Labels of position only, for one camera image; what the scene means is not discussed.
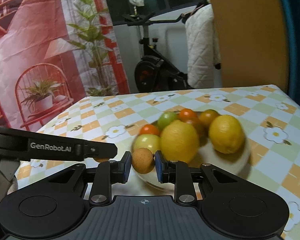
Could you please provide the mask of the yellow lemon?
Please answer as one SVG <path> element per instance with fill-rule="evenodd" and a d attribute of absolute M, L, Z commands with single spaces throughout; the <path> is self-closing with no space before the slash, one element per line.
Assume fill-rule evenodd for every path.
<path fill-rule="evenodd" d="M 211 122 L 209 139 L 213 148 L 223 154 L 236 153 L 245 142 L 241 123 L 231 115 L 220 115 Z"/>
<path fill-rule="evenodd" d="M 160 147 L 166 160 L 190 163 L 199 145 L 199 136 L 194 127 L 180 120 L 171 122 L 161 133 Z"/>

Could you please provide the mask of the small brown longan front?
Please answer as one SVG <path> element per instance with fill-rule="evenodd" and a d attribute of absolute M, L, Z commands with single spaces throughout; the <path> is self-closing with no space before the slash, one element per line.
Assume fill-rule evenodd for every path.
<path fill-rule="evenodd" d="M 147 174 L 155 166 L 153 153 L 147 148 L 138 148 L 132 153 L 132 166 L 136 172 Z"/>

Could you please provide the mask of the small brown longan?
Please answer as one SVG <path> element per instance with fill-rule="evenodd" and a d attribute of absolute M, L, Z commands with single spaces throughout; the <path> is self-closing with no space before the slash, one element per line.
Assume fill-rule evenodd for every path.
<path fill-rule="evenodd" d="M 105 161 L 108 161 L 109 158 L 93 158 L 94 161 L 98 162 L 98 163 L 102 163 L 102 162 L 105 162 Z"/>
<path fill-rule="evenodd" d="M 147 148 L 138 148 L 132 153 L 132 166 L 136 172 L 147 174 L 155 166 L 153 153 Z"/>

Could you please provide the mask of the green tomato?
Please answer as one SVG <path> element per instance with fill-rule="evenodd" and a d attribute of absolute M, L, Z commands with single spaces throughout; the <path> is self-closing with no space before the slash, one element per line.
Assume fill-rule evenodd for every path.
<path fill-rule="evenodd" d="M 175 112 L 164 112 L 157 120 L 157 126 L 162 131 L 171 122 L 178 119 L 178 115 Z"/>
<path fill-rule="evenodd" d="M 138 148 L 146 148 L 154 154 L 158 150 L 161 150 L 160 137 L 153 134 L 139 135 L 134 140 L 132 146 L 133 150 L 137 150 Z"/>

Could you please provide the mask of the dark orange tomato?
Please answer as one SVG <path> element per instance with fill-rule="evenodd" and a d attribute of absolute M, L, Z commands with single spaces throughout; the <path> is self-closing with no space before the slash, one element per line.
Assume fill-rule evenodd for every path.
<path fill-rule="evenodd" d="M 206 137 L 206 130 L 202 122 L 197 117 L 189 117 L 185 119 L 184 122 L 192 125 L 200 138 Z"/>

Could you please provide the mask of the bright orange tomato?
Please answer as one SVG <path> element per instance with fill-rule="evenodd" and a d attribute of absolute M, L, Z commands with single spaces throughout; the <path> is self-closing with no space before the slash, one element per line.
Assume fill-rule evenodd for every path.
<path fill-rule="evenodd" d="M 152 124 L 146 124 L 139 131 L 139 135 L 142 135 L 142 134 L 152 134 L 152 135 L 159 136 L 160 130 Z"/>

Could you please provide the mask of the green tomato front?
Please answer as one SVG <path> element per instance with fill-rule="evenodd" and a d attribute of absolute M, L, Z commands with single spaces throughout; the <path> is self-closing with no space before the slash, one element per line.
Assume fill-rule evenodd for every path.
<path fill-rule="evenodd" d="M 175 112 L 164 112 L 157 120 L 157 126 L 162 131 L 171 122 L 178 119 L 178 115 Z"/>

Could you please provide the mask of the orange yellow tomato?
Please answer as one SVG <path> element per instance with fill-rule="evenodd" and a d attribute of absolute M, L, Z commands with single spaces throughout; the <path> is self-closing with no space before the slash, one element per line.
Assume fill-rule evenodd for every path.
<path fill-rule="evenodd" d="M 207 109 L 202 113 L 200 113 L 198 118 L 202 122 L 203 126 L 206 129 L 208 129 L 210 127 L 210 124 L 213 122 L 213 120 L 215 120 L 215 118 L 217 118 L 218 116 L 220 116 L 220 114 L 214 109 Z"/>

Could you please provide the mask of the small brown longan rear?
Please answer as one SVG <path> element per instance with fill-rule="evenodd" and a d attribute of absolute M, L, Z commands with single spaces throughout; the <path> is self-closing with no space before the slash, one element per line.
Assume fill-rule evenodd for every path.
<path fill-rule="evenodd" d="M 93 158 L 94 161 L 98 162 L 98 163 L 102 163 L 102 162 L 105 162 L 105 161 L 108 161 L 109 158 Z"/>

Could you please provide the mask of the beige round plate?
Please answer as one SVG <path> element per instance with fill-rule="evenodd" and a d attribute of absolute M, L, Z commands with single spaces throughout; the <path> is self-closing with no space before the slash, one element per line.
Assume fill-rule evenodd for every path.
<path fill-rule="evenodd" d="M 199 168 L 202 163 L 211 163 L 212 165 L 222 168 L 232 174 L 239 174 L 247 163 L 250 155 L 249 141 L 245 139 L 243 146 L 236 153 L 223 154 L 213 148 L 209 139 L 208 130 L 205 130 L 206 137 L 199 138 L 200 145 L 198 152 L 192 161 L 188 163 L 189 167 Z"/>

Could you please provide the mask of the black exercise bike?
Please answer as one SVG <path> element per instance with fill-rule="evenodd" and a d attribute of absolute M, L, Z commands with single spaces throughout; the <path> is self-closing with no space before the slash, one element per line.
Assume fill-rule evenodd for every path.
<path fill-rule="evenodd" d="M 167 57 L 157 49 L 158 38 L 150 37 L 149 26 L 154 24 L 169 24 L 181 21 L 184 25 L 190 13 L 201 5 L 211 4 L 208 0 L 201 0 L 197 6 L 188 12 L 180 14 L 175 20 L 153 20 L 154 12 L 147 15 L 134 12 L 125 14 L 123 18 L 128 26 L 137 26 L 138 32 L 143 35 L 139 39 L 141 60 L 134 70 L 134 81 L 140 93 L 159 92 L 169 90 L 193 89 L 187 82 L 187 72 L 179 70 Z M 221 70 L 218 65 L 215 71 Z"/>

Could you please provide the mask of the checkered floral tablecloth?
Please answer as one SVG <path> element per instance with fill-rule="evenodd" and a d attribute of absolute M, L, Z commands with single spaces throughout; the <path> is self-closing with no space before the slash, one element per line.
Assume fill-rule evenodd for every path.
<path fill-rule="evenodd" d="M 114 195 L 173 194 L 158 182 L 154 154 L 190 167 L 212 163 L 280 195 L 284 239 L 300 239 L 300 106 L 275 85 L 87 97 L 48 122 L 44 134 L 114 143 L 136 153 Z"/>

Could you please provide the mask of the red printed backdrop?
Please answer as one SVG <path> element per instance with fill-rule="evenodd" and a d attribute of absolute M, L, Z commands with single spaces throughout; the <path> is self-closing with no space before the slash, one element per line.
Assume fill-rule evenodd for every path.
<path fill-rule="evenodd" d="M 106 0 L 0 0 L 0 126 L 36 131 L 86 96 L 127 93 Z"/>

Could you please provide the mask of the white quilted blanket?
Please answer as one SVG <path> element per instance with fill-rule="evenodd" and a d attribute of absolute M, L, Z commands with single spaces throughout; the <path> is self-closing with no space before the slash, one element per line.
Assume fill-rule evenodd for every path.
<path fill-rule="evenodd" d="M 185 22 L 187 39 L 187 82 L 195 89 L 212 88 L 215 68 L 221 64 L 217 30 L 211 4 L 201 5 Z"/>

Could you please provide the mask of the wooden board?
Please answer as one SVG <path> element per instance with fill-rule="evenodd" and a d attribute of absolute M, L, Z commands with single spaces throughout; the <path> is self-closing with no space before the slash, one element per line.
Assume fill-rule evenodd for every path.
<path fill-rule="evenodd" d="M 280 0 L 210 0 L 224 87 L 288 86 L 288 42 Z"/>

